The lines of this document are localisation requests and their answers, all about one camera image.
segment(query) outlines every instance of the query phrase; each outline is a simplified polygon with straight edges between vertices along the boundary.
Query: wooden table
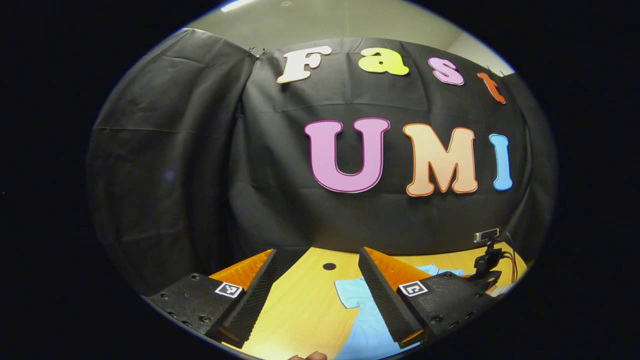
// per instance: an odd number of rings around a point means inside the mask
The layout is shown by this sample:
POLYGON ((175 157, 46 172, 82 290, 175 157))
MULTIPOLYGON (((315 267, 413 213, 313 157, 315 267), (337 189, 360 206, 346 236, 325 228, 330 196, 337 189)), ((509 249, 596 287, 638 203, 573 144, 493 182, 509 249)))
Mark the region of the wooden table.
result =
MULTIPOLYGON (((496 249, 511 251, 500 243, 496 249)), ((441 269, 475 272, 474 261, 486 248, 425 256, 394 256, 413 266, 434 264, 441 269)), ((516 255, 518 278, 526 269, 516 255)), ((511 283, 511 262, 502 259, 494 270, 502 271, 498 286, 511 283)), ((309 249, 286 273, 274 282, 250 339, 240 350, 265 360, 306 357, 318 350, 329 360, 335 358, 351 332, 359 307, 346 309, 340 302, 334 281, 361 277, 358 254, 318 248, 309 249), (325 270, 325 263, 336 265, 325 270)))

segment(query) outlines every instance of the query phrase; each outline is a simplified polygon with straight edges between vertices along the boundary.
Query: pink letter u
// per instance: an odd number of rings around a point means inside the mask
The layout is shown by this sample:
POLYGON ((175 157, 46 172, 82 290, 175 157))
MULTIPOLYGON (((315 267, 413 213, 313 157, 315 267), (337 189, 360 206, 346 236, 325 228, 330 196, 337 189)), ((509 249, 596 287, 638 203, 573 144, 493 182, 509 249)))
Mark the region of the pink letter u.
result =
POLYGON ((336 136, 342 131, 338 121, 316 121, 305 126, 311 142, 311 171, 316 181, 335 192, 358 193, 372 188, 382 175, 382 134, 389 121, 376 117, 356 120, 353 128, 362 134, 362 169, 345 174, 338 169, 336 136))

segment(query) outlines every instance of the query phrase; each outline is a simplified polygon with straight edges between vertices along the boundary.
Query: blue shirt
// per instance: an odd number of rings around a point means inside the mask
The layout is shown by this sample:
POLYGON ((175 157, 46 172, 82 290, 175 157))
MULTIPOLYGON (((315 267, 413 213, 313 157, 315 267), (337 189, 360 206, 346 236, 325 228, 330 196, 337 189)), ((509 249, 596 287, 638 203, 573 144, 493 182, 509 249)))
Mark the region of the blue shirt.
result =
MULTIPOLYGON (((435 265, 419 266, 418 269, 432 276, 447 271, 458 276, 465 275, 462 270, 439 270, 435 265)), ((344 307, 360 307, 351 334, 335 360, 378 360, 420 345, 416 343, 400 349, 394 342, 363 277, 335 281, 335 289, 344 307)))

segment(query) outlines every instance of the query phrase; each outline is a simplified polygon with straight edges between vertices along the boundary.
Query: ceiling light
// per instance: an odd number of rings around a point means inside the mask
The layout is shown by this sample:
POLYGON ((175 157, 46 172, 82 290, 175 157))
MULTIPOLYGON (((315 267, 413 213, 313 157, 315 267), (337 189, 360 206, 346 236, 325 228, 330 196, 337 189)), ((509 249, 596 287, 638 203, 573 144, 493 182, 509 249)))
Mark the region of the ceiling light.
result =
POLYGON ((229 10, 233 10, 233 9, 235 9, 237 7, 240 7, 240 6, 244 5, 244 4, 248 4, 248 3, 252 2, 252 1, 253 0, 237 0, 237 1, 234 1, 233 3, 230 3, 229 5, 224 6, 220 10, 222 10, 222 12, 227 12, 229 10))

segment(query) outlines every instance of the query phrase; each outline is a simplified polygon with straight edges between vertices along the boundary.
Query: foam letter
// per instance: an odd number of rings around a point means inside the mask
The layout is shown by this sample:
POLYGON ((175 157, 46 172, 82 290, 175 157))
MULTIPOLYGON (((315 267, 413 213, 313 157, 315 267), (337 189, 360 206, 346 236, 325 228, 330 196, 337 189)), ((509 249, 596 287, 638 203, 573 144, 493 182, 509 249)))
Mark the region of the foam letter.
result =
POLYGON ((335 192, 358 193, 372 188, 382 175, 382 135, 389 121, 378 118, 356 120, 353 127, 362 134, 362 169, 345 174, 338 169, 336 136, 342 131, 337 121, 316 121, 305 126, 311 142, 311 171, 316 181, 335 192))
POLYGON ((495 148, 495 157, 498 168, 498 176, 493 182, 493 187, 496 190, 508 190, 513 185, 511 180, 511 172, 509 171, 509 152, 507 147, 509 146, 509 139, 504 135, 491 134, 489 141, 495 148))
POLYGON ((358 61, 362 70, 368 72, 389 72, 393 75, 405 75, 409 68, 402 63, 400 54, 384 47, 370 47, 360 51, 365 57, 358 61))
POLYGON ((457 173, 452 189, 456 193, 474 192, 478 187, 474 164, 474 132, 457 127, 446 150, 433 128, 427 124, 407 124, 403 132, 413 142, 413 182, 406 187, 411 196, 431 195, 435 189, 429 181, 429 167, 441 192, 446 192, 457 173))
POLYGON ((456 71, 456 66, 449 60, 440 58, 430 58, 429 65, 433 67, 433 74, 446 84, 462 85, 465 80, 462 78, 459 72, 456 71))
POLYGON ((489 92, 493 95, 494 99, 496 99, 501 104, 507 103, 507 100, 505 100, 504 96, 498 93, 498 84, 496 84, 495 81, 491 80, 491 78, 489 78, 489 75, 485 74, 484 72, 478 72, 478 77, 484 80, 486 87, 489 88, 489 92))
POLYGON ((291 81, 306 79, 311 76, 310 71, 305 70, 305 65, 309 65, 311 69, 315 69, 320 65, 320 54, 329 55, 333 50, 328 46, 311 47, 310 49, 302 49, 291 51, 284 54, 287 63, 284 65, 284 72, 278 78, 278 83, 289 83, 291 81))

